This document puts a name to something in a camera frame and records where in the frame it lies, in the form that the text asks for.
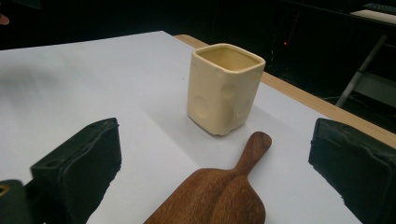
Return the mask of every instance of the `wooden paddle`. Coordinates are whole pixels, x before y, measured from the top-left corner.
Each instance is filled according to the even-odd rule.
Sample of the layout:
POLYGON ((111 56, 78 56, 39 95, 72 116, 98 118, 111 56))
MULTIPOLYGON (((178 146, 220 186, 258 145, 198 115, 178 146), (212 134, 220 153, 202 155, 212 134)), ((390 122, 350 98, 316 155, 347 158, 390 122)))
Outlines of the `wooden paddle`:
POLYGON ((266 133, 254 133, 232 170, 195 171, 145 223, 264 223, 264 205, 248 174, 271 143, 266 133))

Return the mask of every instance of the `white table surface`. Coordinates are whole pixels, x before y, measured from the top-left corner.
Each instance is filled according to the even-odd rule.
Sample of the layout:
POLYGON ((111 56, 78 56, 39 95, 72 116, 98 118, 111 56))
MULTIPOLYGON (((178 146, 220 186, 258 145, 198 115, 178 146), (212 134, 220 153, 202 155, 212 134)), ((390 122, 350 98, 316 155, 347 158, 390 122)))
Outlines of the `white table surface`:
POLYGON ((164 32, 0 51, 0 180, 100 119, 120 124, 122 166, 89 223, 142 223, 193 171, 231 169, 255 131, 273 145, 249 175, 266 224, 360 223, 308 163, 318 112, 261 84, 247 122, 212 136, 187 116, 192 47, 164 32))

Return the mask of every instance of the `cup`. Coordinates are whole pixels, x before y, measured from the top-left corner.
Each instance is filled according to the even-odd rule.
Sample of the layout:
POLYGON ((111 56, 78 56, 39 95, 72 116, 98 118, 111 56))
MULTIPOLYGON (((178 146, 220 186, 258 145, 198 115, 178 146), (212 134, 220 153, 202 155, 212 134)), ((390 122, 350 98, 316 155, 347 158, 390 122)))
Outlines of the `cup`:
POLYGON ((187 110, 211 134, 224 135, 248 118, 265 60, 230 44, 196 49, 191 55, 187 110))

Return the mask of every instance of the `wooden table edge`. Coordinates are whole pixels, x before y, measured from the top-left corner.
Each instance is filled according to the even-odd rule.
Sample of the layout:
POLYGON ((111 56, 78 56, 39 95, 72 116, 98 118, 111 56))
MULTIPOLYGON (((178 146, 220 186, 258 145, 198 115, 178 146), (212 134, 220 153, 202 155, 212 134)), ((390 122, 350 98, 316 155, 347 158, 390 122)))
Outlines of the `wooden table edge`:
MULTIPOLYGON (((180 41, 194 47, 201 48, 207 46, 206 43, 190 36, 190 35, 175 35, 175 38, 180 41)), ((277 91, 286 94, 292 99, 318 111, 320 114, 328 117, 329 119, 333 119, 347 125, 350 125, 363 133, 366 133, 373 138, 396 148, 396 134, 391 133, 381 127, 374 125, 373 123, 361 119, 344 109, 332 105, 326 101, 321 100, 320 98, 303 91, 295 86, 290 85, 288 82, 283 81, 277 77, 274 77, 266 72, 262 73, 262 82, 266 85, 276 89, 277 91)))

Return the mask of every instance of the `wooden handle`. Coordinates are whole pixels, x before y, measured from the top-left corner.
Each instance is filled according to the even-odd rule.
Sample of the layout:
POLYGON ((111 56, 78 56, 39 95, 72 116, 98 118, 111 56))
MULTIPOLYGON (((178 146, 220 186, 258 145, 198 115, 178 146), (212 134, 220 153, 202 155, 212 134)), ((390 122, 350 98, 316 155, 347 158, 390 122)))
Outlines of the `wooden handle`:
POLYGON ((233 168, 240 175, 248 175, 256 163, 268 151, 272 144, 271 137, 266 133, 255 132, 247 140, 241 158, 233 168))

